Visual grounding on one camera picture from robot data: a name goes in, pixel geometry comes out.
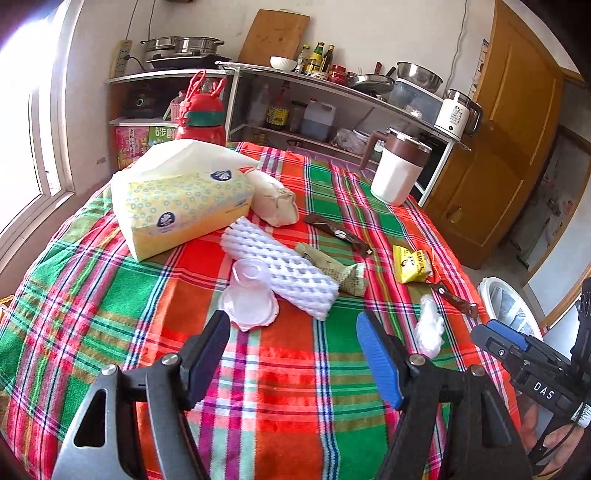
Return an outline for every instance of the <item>metal bowl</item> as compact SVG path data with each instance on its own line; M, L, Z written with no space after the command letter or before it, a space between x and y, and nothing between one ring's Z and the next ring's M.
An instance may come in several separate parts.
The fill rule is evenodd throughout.
M441 77L431 70L406 61L398 62L396 75L398 75L398 78L408 80L431 93L439 90L443 83Z

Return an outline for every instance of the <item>condiment bottle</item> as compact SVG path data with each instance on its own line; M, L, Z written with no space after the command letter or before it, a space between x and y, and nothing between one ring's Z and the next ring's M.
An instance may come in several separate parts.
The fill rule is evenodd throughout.
M296 73L304 73L308 65L308 55L310 55L310 46L306 43L302 45L300 55L297 57Z
M322 52L324 52L324 42L319 41L318 45L310 55L308 65L306 65L306 75L310 75L312 72L319 72L320 66L322 65Z
M320 66L321 72L328 72L329 67L332 64L332 57L333 57L333 50L335 49L334 45L329 45L329 49L324 54L324 58L322 59L322 65Z
M287 125L287 117L290 114L291 91L290 83L283 82L279 95L269 105L267 110L267 127L273 130L282 130Z

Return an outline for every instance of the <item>blue gripper pad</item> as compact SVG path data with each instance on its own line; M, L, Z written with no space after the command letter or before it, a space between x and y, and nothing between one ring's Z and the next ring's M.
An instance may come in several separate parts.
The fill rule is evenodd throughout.
M527 340L525 340L525 336L522 333L519 333L517 330L513 330L511 327L499 322L498 320L491 320L486 324L486 326L490 328L493 332L498 333L510 342L516 344L517 347L520 348L520 350L524 352L527 350Z
M397 409L403 400L398 369L365 312L357 315L357 339L378 386L380 397L389 402L392 408Z

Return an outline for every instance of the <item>power strip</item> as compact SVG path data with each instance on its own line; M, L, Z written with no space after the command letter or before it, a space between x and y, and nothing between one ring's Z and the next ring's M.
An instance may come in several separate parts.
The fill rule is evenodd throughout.
M132 45L133 42L131 40L121 40L117 44L113 51L113 58L111 59L111 73L109 78L114 79L125 74L128 61L126 56L129 55Z

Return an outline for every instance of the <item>human hand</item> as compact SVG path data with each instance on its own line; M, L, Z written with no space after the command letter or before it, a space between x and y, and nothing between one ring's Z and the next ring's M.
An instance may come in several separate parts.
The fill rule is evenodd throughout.
M538 423L538 404L534 403L529 410L525 413L523 421L521 422L521 428L519 430L519 436L521 443L525 447L525 450L531 450L538 439L535 435L534 429ZM548 449L554 448L560 441L568 435L572 424L564 425L558 430L550 433L544 440L544 446ZM577 448L581 438L583 437L584 428L576 426L573 433L564 441L564 443L554 452L554 456L550 463L546 465L541 475L547 475L552 473L559 468L562 468L570 456L573 454L574 449Z

